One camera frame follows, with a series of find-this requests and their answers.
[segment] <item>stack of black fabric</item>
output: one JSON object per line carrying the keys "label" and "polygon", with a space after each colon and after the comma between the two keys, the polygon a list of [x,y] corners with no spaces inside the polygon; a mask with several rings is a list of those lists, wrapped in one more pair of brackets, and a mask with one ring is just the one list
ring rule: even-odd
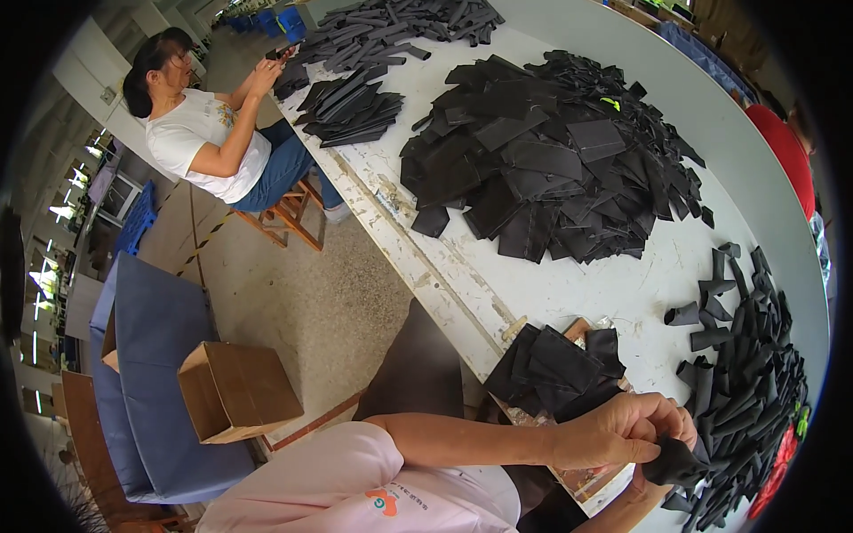
{"label": "stack of black fabric", "polygon": [[316,82],[294,125],[307,125],[305,133],[322,139],[320,148],[378,140],[403,107],[402,95],[377,92],[382,82],[367,83],[386,72],[386,66],[361,67],[349,78]]}
{"label": "stack of black fabric", "polygon": [[297,90],[308,86],[308,72],[305,65],[297,61],[288,61],[272,86],[273,94],[279,100],[286,100]]}
{"label": "stack of black fabric", "polygon": [[409,140],[400,182],[417,197],[412,229],[438,237],[447,208],[478,239],[500,235],[498,253],[542,261],[578,262],[629,254],[640,258],[655,218],[672,211],[702,217],[701,182],[680,164],[704,162],[640,101],[637,83],[563,51],[548,63],[519,68],[493,55],[460,65],[445,79],[457,86],[432,103],[415,124],[429,126]]}
{"label": "stack of black fabric", "polygon": [[487,0],[368,0],[332,9],[309,32],[293,61],[324,61],[328,71],[361,65],[403,65],[406,53],[419,60],[430,53],[409,43],[412,37],[433,41],[466,38],[471,46],[491,43],[491,32],[504,19]]}
{"label": "stack of black fabric", "polygon": [[[785,430],[808,396],[804,360],[789,341],[792,319],[785,293],[773,287],[761,247],[750,255],[754,290],[748,289],[738,265],[740,246],[727,243],[712,251],[713,275],[699,282],[700,303],[669,310],[664,317],[671,326],[702,323],[705,329],[690,335],[691,349],[717,350],[717,364],[699,356],[677,370],[693,391],[686,406],[699,433],[693,452],[708,466],[710,482],[700,498],[692,491],[687,497],[674,493],[664,503],[691,513],[684,531],[724,524],[742,496],[755,497]],[[725,279],[726,259],[733,280]],[[732,316],[716,296],[735,287],[740,305]],[[717,321],[731,322],[731,328]]]}
{"label": "stack of black fabric", "polygon": [[624,372],[615,329],[589,330],[583,349],[550,326],[525,324],[485,388],[530,416],[544,409],[565,422],[619,394]]}

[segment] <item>red shirt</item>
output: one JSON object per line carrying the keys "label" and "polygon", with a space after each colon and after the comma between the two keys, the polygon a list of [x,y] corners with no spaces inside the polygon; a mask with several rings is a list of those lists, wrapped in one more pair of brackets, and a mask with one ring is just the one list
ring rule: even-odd
{"label": "red shirt", "polygon": [[811,182],[809,156],[791,128],[765,106],[754,105],[746,109],[746,116],[761,132],[770,149],[785,169],[794,192],[800,200],[807,220],[815,212],[815,185]]}

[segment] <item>pink t-shirt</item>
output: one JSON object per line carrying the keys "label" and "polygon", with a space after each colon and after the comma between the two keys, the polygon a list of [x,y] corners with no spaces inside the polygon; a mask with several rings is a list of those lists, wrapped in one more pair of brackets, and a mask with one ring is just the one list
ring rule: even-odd
{"label": "pink t-shirt", "polygon": [[495,479],[484,472],[506,476],[489,468],[403,468],[385,430],[345,422],[278,452],[214,500],[196,531],[516,531],[507,520],[518,515],[498,502],[517,502],[518,493],[511,482],[484,481]]}

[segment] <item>blue jeans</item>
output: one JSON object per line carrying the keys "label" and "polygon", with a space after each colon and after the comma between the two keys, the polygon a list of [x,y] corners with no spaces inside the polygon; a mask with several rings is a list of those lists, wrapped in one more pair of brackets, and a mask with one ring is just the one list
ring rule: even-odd
{"label": "blue jeans", "polygon": [[[252,190],[231,204],[237,211],[254,213],[269,209],[302,179],[308,169],[316,165],[314,158],[286,119],[279,120],[269,128],[263,128],[260,134],[272,145],[270,160]],[[342,204],[344,199],[320,167],[317,167],[317,174],[320,177],[323,206],[332,209]]]}

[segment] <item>electrical outlet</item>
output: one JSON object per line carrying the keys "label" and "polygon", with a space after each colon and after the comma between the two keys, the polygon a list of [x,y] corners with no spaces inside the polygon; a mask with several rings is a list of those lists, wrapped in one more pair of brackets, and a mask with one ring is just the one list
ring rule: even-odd
{"label": "electrical outlet", "polygon": [[115,100],[115,91],[112,87],[104,88],[104,91],[101,93],[101,100],[108,106],[113,104],[113,100]]}

